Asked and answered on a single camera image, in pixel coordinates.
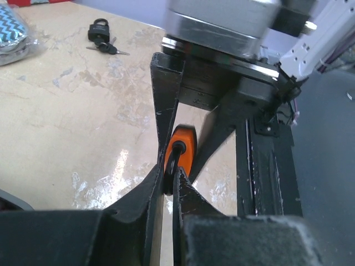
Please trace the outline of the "orange padlock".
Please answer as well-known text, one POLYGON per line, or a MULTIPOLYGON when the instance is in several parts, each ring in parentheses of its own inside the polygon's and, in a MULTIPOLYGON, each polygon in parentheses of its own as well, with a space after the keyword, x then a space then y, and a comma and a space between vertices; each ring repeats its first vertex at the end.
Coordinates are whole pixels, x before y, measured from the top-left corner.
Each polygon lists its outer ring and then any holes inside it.
POLYGON ((197 150, 197 134, 194 126, 179 124, 169 141, 164 161, 163 192, 173 194, 174 177, 179 167, 189 176, 197 150))

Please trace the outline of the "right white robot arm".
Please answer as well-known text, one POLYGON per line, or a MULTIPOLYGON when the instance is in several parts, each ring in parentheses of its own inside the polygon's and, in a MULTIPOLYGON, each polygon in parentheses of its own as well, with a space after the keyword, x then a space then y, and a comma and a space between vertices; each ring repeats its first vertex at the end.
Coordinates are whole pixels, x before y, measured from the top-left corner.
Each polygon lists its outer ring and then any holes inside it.
POLYGON ((306 33, 312 1, 170 1, 163 56, 176 61, 181 102, 207 94, 209 114, 183 168, 195 179, 229 137, 230 125, 258 115, 273 118, 294 99, 316 66, 354 32, 354 2, 329 1, 306 33), (258 56, 269 29, 297 43, 275 65, 258 56))

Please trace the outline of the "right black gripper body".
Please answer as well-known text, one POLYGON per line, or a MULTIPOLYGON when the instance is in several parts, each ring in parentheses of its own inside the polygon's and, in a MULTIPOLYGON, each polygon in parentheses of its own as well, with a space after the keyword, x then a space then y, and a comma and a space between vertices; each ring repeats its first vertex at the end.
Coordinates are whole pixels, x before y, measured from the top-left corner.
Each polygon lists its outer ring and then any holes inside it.
POLYGON ((257 115, 274 116, 279 100, 279 72, 264 63, 246 62, 200 45, 164 36, 162 53, 185 62, 179 93, 180 104, 203 110, 206 115, 220 103, 236 101, 242 93, 256 100, 257 115))

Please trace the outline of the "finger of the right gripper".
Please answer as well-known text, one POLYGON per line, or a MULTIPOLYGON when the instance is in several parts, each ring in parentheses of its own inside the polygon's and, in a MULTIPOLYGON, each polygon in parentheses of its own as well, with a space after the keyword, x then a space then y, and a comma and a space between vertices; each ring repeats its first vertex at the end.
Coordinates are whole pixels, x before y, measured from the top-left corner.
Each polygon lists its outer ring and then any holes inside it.
POLYGON ((206 115, 189 179, 198 177, 210 157, 233 132, 242 127, 249 116, 250 106, 243 101, 220 103, 206 115))
POLYGON ((179 102, 185 62, 162 52, 153 54, 150 63, 151 84, 158 135, 157 169, 163 170, 179 102))

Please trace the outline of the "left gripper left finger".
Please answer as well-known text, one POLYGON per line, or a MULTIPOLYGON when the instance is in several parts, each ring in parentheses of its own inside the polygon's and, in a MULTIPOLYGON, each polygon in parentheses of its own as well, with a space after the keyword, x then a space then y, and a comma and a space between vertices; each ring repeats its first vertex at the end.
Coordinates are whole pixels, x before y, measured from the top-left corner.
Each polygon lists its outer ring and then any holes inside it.
POLYGON ((2 265, 159 265, 163 173, 103 210, 1 213, 2 265))

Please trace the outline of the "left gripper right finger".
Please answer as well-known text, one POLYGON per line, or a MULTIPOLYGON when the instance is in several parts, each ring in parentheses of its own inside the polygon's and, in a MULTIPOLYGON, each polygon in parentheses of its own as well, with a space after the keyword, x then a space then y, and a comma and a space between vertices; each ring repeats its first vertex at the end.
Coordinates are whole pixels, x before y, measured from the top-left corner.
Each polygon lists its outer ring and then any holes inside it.
POLYGON ((297 216, 227 216, 178 168, 173 185, 174 265, 323 265, 306 221, 297 216))

